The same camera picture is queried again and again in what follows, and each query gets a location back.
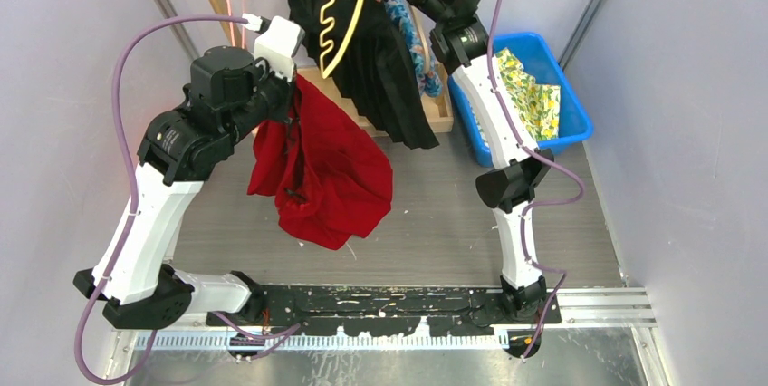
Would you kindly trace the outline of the black skirt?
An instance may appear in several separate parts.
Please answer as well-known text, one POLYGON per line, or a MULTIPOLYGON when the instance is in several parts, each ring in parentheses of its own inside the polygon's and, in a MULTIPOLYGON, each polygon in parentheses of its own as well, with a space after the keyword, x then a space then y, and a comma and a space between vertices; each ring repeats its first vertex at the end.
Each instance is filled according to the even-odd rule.
MULTIPOLYGON (((324 0, 287 0, 290 19, 306 32, 304 46, 308 56, 320 62, 320 10, 324 0)), ((383 73, 382 79, 394 81, 393 87, 384 92, 374 89, 371 75, 363 75, 362 84, 353 84, 353 90, 373 92, 373 102, 363 106, 363 113, 373 115, 370 120, 384 120, 385 128, 400 130, 394 142, 401 142, 411 149, 432 149, 439 145, 435 133, 427 126, 424 118, 415 111, 421 108, 420 91, 415 81, 415 68, 406 42, 398 28, 390 21, 386 11, 372 11, 362 19, 362 24, 373 32, 353 44, 353 59, 362 61, 365 68, 375 66, 383 73)))

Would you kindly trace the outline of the red pleated skirt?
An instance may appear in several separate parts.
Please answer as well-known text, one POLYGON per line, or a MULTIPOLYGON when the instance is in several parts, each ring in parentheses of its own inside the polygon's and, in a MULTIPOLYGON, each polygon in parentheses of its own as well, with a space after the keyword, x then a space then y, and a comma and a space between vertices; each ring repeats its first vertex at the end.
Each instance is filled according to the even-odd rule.
POLYGON ((339 250, 369 236, 392 209, 388 157, 302 76, 288 114, 258 127, 248 194, 273 198, 279 227, 299 240, 339 250))

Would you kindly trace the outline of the lemon print skirt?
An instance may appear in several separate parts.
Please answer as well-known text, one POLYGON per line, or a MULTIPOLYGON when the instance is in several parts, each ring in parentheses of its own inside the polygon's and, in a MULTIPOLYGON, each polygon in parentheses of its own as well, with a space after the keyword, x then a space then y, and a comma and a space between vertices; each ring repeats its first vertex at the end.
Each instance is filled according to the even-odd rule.
POLYGON ((537 141, 557 139, 560 132, 561 87, 538 83, 508 48, 494 56, 504 87, 527 131, 537 141))

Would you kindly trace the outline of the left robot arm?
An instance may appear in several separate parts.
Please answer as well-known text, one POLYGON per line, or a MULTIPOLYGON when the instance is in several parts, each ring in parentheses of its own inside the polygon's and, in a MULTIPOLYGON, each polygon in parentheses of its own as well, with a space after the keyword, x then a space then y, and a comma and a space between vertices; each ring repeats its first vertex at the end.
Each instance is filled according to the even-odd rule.
POLYGON ((168 259, 215 166, 262 123, 286 119, 293 56, 293 50, 211 48, 191 63, 182 103, 149 123, 135 169, 138 195, 98 265, 73 279, 83 295, 103 302, 113 327, 161 330, 188 314, 205 314, 213 325, 251 325, 263 317, 264 291, 246 274, 192 274, 168 259))

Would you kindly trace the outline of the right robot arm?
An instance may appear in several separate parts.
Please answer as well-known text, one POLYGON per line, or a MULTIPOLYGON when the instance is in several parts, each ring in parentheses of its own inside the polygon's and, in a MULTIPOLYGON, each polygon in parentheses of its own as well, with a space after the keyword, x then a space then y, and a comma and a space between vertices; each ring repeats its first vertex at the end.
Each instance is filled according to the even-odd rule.
POLYGON ((525 323, 543 310, 547 287, 525 243, 533 231, 524 224, 523 211, 548 170, 541 159, 551 153, 539 150, 506 95, 493 44, 476 14, 481 0, 406 1, 434 21, 432 50, 464 93, 488 142, 493 168, 476 178, 475 187, 499 231, 498 300, 509 320, 525 323))

